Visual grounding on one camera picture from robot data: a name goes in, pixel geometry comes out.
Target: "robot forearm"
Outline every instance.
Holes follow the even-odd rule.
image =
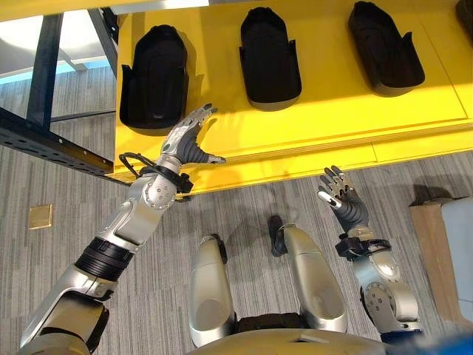
[[[367,227],[351,229],[347,238],[358,238],[366,242],[365,245],[371,245],[365,255],[352,256],[350,259],[361,287],[361,301],[379,333],[418,331],[417,301],[402,281],[398,264],[387,242],[376,240]]]
[[[178,160],[164,157],[159,163],[179,172]],[[44,346],[62,346],[64,342],[67,347],[77,347],[77,339],[86,344],[88,351],[94,351],[108,320],[102,302],[110,298],[119,276],[154,232],[175,195],[176,186],[159,174],[145,174],[132,184],[126,201],[36,309],[21,338],[24,354]]]
[[[346,233],[336,249],[353,262],[368,317],[386,341],[395,332],[419,331],[418,304],[401,279],[391,245],[375,238],[368,228],[368,209],[346,174],[336,166],[326,168],[325,173],[321,180],[328,191],[320,186],[317,195],[330,205]]]

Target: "metal frame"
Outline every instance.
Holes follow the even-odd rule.
[[[117,50],[112,36],[118,34],[118,26],[112,33],[109,33],[99,9],[89,10],[89,14],[116,76]],[[128,185],[105,176],[105,174],[113,172],[112,161],[50,131],[52,121],[64,121],[114,112],[112,110],[102,110],[51,118],[55,71],[60,52],[59,39],[61,37],[62,18],[63,14],[43,17],[33,67],[27,117],[23,119],[0,107],[0,144],[79,172]]]
[[[117,77],[118,55],[117,47],[115,46],[115,43],[112,40],[112,36],[117,36],[118,38],[118,25],[116,24],[116,27],[112,25],[109,26],[105,22],[105,19],[102,17],[99,9],[89,9],[87,11],[89,12],[90,19],[92,20],[92,23],[94,25],[95,32],[97,32],[98,39],[102,44],[102,48],[105,52],[106,58],[109,60],[110,67],[113,70],[113,74],[115,75],[115,77]]]

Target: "robotic hand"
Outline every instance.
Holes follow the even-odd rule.
[[[206,104],[184,118],[170,131],[156,163],[132,153],[120,157],[137,180],[126,201],[36,309],[21,338],[20,354],[86,355],[97,348],[109,318],[103,301],[111,297],[119,276],[154,232],[176,193],[192,188],[188,176],[179,175],[180,167],[225,162],[202,151],[196,142],[205,119],[216,111]],[[127,157],[146,167],[136,173]]]
[[[361,302],[384,342],[420,332],[418,304],[403,283],[387,240],[375,239],[369,213],[350,179],[336,166],[325,168],[317,196],[328,203],[345,234],[336,245],[338,255],[353,262],[361,286]]]

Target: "yellow shelf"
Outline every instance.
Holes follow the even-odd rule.
[[[374,166],[472,149],[473,117],[457,92],[459,85],[472,85],[471,76],[459,70],[455,77],[446,70],[425,15],[411,1],[376,4],[395,19],[401,33],[413,32],[426,73],[423,85],[396,98],[373,94],[366,82],[347,29],[350,0],[264,0],[128,14],[121,18],[118,62],[132,65],[136,43],[154,25],[170,24],[180,32],[188,50],[187,111],[206,102],[220,109],[204,128],[201,146],[229,161],[226,166],[188,168],[193,193],[318,174],[332,163]],[[239,28],[255,6],[271,7],[285,20],[289,38],[296,39],[302,94],[296,104],[278,112],[253,109],[245,94]],[[450,43],[470,51],[464,39],[461,28],[449,30]],[[117,107],[121,76],[119,70]],[[116,122],[113,176],[130,182],[118,155],[131,151],[155,159],[167,131],[150,135],[130,129],[118,114]],[[450,139],[452,134],[459,134],[463,145]],[[444,138],[444,145],[435,148],[438,138]]]
[[[457,2],[415,0],[413,4],[467,117],[473,118],[473,44],[455,14]]]
[[[195,195],[257,183],[320,175],[323,174],[324,167],[333,164],[343,170],[351,170],[471,149],[473,149],[473,131],[463,130],[271,159],[230,161],[217,166],[193,165],[184,168],[183,172],[190,175],[194,183],[192,194]],[[109,176],[127,183],[134,180],[126,168],[118,169]]]

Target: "fingertip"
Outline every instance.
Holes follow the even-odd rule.
[[[328,168],[325,168],[324,171],[325,171],[325,174],[327,174],[331,178],[333,178],[335,176],[335,173],[332,170],[328,169]]]
[[[332,165],[332,170],[333,170],[333,172],[335,172],[336,174],[341,174],[341,173],[343,173],[343,172],[340,170],[340,168],[338,168],[338,167],[335,166],[335,165]]]
[[[328,178],[326,176],[321,176],[320,180],[322,180],[322,183],[324,183],[325,185],[327,185],[327,186],[330,185],[330,180],[328,180]]]

